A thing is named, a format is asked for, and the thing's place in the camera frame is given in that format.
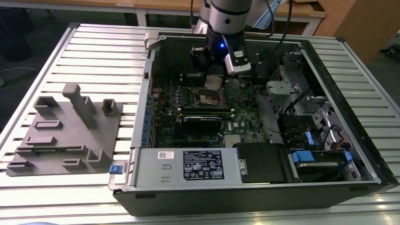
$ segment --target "metal slat surface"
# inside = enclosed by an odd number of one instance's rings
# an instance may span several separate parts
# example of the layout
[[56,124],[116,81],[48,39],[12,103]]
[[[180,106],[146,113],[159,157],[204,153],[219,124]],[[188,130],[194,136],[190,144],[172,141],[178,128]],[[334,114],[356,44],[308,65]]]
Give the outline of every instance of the metal slat surface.
[[[124,103],[123,117],[115,146],[115,160],[130,157],[131,135],[138,110],[138,90],[146,57],[142,54],[144,34],[150,30],[190,32],[184,29],[138,28],[99,24],[82,24],[54,63],[42,85],[42,96],[66,100],[60,94],[64,83],[79,83],[92,101],[115,98]],[[360,70],[348,51],[332,37],[300,37],[316,48],[340,91],[366,127],[372,141],[400,176],[400,119],[388,107],[383,94]],[[6,146],[7,155],[0,162],[0,224],[32,221],[56,224],[396,224],[400,221],[400,187],[372,197],[352,199],[330,209],[274,211],[268,213],[234,213],[196,217],[131,217],[118,204],[108,189],[110,175],[80,174],[35,177],[8,177],[7,162],[26,136],[36,110],[22,122],[14,140]],[[124,175],[116,176],[118,183]]]

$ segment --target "power supply label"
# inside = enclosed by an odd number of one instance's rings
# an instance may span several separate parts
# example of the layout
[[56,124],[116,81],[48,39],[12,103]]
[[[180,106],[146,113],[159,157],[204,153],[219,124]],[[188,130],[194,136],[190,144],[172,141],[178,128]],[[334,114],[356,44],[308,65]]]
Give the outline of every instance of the power supply label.
[[224,179],[224,166],[220,151],[184,151],[183,177],[186,180]]

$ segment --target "white label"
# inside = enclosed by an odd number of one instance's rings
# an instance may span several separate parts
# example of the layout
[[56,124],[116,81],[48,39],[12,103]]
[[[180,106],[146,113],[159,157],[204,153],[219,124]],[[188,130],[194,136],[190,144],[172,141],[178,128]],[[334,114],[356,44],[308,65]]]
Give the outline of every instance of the white label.
[[124,6],[124,7],[134,7],[134,4],[120,4],[120,3],[116,3],[115,5],[116,6]]
[[159,151],[159,159],[174,159],[174,151]]
[[243,57],[243,51],[234,52],[235,57]]

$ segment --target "green circuit board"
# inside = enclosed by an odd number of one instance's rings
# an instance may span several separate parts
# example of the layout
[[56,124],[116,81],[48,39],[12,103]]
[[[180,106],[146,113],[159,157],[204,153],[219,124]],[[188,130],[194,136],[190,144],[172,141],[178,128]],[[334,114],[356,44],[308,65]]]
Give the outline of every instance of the green circuit board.
[[[182,87],[171,83],[162,86],[155,120],[156,147],[219,148],[224,147],[224,135],[240,135],[240,140],[248,143],[264,142],[255,100],[258,88],[242,79],[227,80],[220,90]],[[202,110],[183,112],[184,109]],[[182,120],[188,116],[222,118],[219,131],[212,134],[188,134],[180,128]]]

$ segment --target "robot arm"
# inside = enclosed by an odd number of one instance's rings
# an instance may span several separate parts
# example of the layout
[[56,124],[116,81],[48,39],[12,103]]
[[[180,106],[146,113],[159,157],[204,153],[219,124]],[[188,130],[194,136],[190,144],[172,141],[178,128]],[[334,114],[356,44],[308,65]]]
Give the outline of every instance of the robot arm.
[[[191,52],[194,65],[202,72],[211,65],[226,66],[230,75],[251,70],[243,37],[251,4],[252,0],[211,1],[206,47],[194,48]],[[207,15],[207,8],[203,7],[200,15]]]

